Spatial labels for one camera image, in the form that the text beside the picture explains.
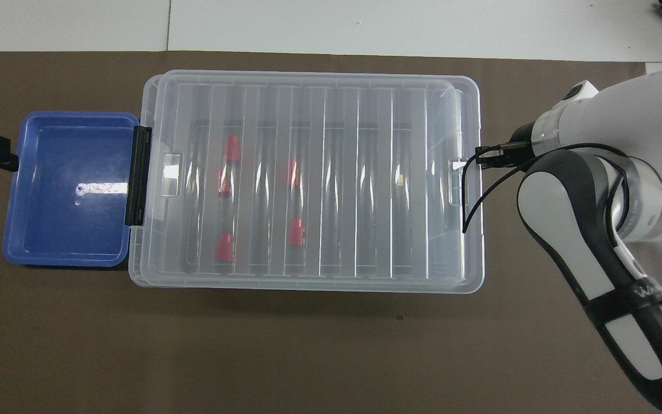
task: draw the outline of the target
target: white floor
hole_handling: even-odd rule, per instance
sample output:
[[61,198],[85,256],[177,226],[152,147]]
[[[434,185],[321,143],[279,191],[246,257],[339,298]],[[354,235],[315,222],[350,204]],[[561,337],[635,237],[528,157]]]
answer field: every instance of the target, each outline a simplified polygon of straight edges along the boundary
[[652,62],[654,0],[0,0],[0,51],[219,50]]

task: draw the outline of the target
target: blue tray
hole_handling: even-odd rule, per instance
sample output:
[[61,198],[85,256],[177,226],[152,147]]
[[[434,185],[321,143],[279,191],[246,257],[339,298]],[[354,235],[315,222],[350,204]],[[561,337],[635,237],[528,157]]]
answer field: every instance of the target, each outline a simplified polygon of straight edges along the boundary
[[2,251],[17,265],[118,265],[124,225],[131,113],[34,112],[23,121]]

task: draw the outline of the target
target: red object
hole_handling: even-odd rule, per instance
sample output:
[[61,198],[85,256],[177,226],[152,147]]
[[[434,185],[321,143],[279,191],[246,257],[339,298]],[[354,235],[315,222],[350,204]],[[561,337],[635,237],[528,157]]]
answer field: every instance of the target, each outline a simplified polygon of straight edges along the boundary
[[218,172],[218,196],[227,197],[232,193],[232,181],[226,167],[221,167]]
[[222,233],[216,244],[216,262],[231,262],[234,259],[234,241],[231,233]]
[[287,244],[303,246],[303,219],[300,217],[295,217],[291,221],[290,232],[287,234]]
[[292,189],[300,188],[300,165],[296,160],[290,160],[287,165],[287,186]]
[[226,163],[238,163],[241,160],[241,149],[239,149],[239,138],[236,135],[230,135],[226,139]]

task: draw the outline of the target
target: translucent plastic container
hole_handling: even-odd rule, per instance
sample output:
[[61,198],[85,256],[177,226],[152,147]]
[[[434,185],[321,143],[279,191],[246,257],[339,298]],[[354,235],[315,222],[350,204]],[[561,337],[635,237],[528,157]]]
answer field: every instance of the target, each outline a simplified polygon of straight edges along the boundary
[[[476,217],[460,168],[480,144],[464,76],[169,71],[153,128],[141,286],[472,293]],[[468,200],[481,194],[478,168]]]

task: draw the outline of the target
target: black strap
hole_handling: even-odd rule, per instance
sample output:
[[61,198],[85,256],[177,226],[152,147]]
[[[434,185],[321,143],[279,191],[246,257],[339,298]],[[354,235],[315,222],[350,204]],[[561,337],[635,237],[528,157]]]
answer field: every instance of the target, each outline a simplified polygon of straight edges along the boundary
[[601,327],[610,320],[659,303],[662,303],[662,287],[646,276],[592,299],[584,311],[595,327]]

